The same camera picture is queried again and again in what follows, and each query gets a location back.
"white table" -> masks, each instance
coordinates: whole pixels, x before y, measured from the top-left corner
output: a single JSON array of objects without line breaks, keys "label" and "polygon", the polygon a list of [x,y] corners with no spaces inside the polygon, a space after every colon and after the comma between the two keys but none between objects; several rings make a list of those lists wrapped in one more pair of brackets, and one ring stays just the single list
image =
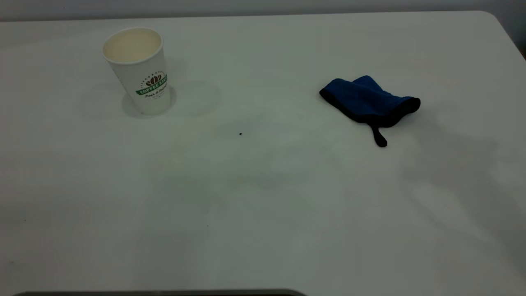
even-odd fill
[{"label": "white table", "polygon": [[[176,103],[100,48],[158,29]],[[526,293],[526,62],[483,12],[0,23],[0,294]],[[382,133],[318,91],[422,99]]]}]

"green label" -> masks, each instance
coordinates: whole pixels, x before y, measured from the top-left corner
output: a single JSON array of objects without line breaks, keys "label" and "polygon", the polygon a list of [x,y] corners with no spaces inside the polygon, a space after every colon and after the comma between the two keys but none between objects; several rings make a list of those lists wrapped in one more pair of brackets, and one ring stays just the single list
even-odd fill
[{"label": "green label", "polygon": [[159,80],[156,84],[149,86],[147,88],[143,88],[142,90],[135,91],[138,95],[144,95],[149,92],[154,91],[155,89],[159,88],[161,85],[165,84],[168,80],[168,75],[165,75],[165,77],[161,80]]}]

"cup rim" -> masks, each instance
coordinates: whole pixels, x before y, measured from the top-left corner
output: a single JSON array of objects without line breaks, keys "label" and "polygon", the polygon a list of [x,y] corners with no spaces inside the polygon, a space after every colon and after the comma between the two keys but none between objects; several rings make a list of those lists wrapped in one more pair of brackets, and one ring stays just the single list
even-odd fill
[{"label": "cup rim", "polygon": [[[154,52],[152,53],[151,55],[147,56],[146,58],[142,59],[142,60],[139,60],[139,61],[134,61],[134,62],[118,62],[118,61],[114,61],[114,60],[111,60],[110,58],[108,58],[105,54],[104,54],[104,45],[106,45],[106,43],[111,39],[113,38],[115,35],[119,34],[119,33],[122,33],[124,31],[128,31],[128,30],[133,30],[133,29],[147,29],[147,30],[151,30],[153,32],[155,32],[157,35],[159,35],[159,37],[161,38],[161,44],[159,45],[159,48]],[[157,30],[153,29],[153,28],[149,28],[149,27],[129,27],[129,28],[124,28],[122,30],[119,30],[119,31],[116,31],[115,33],[113,33],[112,35],[110,35],[108,38],[106,38],[106,40],[104,41],[104,43],[102,44],[102,48],[100,49],[100,52],[102,53],[102,56],[104,57],[105,60],[107,60],[109,63],[112,63],[112,64],[116,64],[116,65],[122,65],[122,66],[131,66],[131,65],[137,65],[137,64],[140,64],[140,63],[144,63],[146,62],[147,60],[150,60],[151,58],[153,58],[154,56],[156,56],[162,49],[163,49],[163,45],[164,45],[164,40],[163,40],[163,36],[161,35],[161,33],[159,33]]]}]

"paper cup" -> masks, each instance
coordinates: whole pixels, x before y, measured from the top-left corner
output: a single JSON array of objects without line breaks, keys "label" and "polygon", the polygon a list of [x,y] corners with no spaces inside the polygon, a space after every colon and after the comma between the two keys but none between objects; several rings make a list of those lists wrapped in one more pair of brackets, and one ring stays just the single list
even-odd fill
[{"label": "paper cup", "polygon": [[154,115],[170,107],[163,38],[157,31],[119,31],[106,40],[102,52],[139,111]]}]

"blue cloth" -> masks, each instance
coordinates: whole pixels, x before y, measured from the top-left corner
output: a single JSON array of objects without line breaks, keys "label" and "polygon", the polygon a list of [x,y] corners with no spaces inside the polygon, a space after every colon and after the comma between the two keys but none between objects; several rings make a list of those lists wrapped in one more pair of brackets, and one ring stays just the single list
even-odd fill
[{"label": "blue cloth", "polygon": [[394,96],[384,91],[370,76],[362,76],[353,82],[334,79],[325,90],[331,93],[346,109],[356,115],[384,116],[410,96]]},{"label": "blue cloth", "polygon": [[369,76],[353,82],[334,79],[320,91],[320,95],[350,119],[367,123],[380,147],[387,146],[387,141],[378,128],[391,127],[420,107],[419,98],[394,96]]}]

